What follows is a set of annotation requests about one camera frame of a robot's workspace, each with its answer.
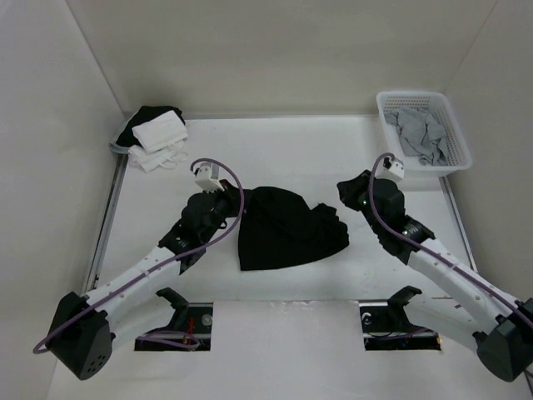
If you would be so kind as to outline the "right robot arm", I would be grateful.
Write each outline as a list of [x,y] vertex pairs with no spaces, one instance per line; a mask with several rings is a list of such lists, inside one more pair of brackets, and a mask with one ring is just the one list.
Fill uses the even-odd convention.
[[454,257],[435,234],[408,216],[395,182],[366,170],[336,185],[341,202],[368,222],[383,249],[424,275],[445,294],[432,298],[404,287],[388,302],[386,320],[395,329],[428,328],[472,351],[504,382],[532,364],[532,301],[521,301],[486,281]]

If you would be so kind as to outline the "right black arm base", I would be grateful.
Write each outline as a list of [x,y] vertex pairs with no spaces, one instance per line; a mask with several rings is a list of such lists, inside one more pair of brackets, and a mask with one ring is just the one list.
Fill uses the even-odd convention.
[[421,290],[407,286],[386,300],[359,303],[363,345],[367,351],[441,350],[439,335],[412,324],[405,307]]

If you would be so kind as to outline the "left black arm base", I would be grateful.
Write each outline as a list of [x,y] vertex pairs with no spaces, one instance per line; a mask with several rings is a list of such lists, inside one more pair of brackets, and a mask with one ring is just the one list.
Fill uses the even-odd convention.
[[172,308],[169,322],[135,341],[136,352],[207,352],[211,350],[214,307],[212,303],[190,303],[173,289],[164,288],[158,297]]

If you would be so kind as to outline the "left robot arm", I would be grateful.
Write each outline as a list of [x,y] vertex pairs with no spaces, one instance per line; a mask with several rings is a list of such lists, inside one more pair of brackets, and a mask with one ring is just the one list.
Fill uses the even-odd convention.
[[189,198],[171,230],[140,262],[101,287],[66,294],[58,303],[42,348],[79,380],[98,373],[121,340],[138,338],[161,324],[178,332],[187,311],[171,285],[239,222],[245,205],[240,182],[221,180],[215,192]]

